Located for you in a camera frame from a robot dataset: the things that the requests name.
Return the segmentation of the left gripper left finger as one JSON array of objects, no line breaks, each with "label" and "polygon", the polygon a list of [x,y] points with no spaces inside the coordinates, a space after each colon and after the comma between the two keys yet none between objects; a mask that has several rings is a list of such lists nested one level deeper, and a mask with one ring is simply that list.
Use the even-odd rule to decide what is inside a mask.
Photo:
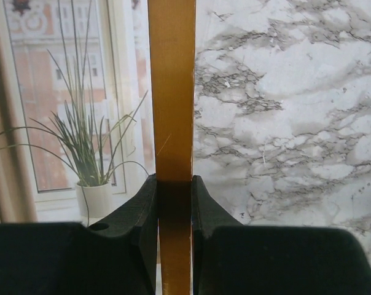
[{"label": "left gripper left finger", "polygon": [[85,227],[0,224],[0,294],[154,294],[157,180]]}]

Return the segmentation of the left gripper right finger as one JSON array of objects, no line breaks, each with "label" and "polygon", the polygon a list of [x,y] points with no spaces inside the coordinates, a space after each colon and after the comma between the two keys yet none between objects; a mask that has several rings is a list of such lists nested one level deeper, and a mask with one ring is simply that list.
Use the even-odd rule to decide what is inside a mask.
[{"label": "left gripper right finger", "polygon": [[371,267],[348,231],[245,226],[192,180],[194,294],[371,294]]}]

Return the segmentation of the wooden picture frame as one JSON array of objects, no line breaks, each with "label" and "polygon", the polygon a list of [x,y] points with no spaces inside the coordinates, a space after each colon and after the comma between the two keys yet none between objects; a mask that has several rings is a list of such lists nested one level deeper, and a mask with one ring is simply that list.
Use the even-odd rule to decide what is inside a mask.
[{"label": "wooden picture frame", "polygon": [[148,1],[164,294],[190,294],[195,1]]}]

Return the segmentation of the plant window photo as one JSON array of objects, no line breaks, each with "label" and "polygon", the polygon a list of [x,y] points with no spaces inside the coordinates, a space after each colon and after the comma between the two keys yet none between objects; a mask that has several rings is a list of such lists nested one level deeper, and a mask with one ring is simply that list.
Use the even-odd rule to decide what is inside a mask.
[{"label": "plant window photo", "polygon": [[0,1],[0,223],[107,216],[152,171],[131,1]]}]

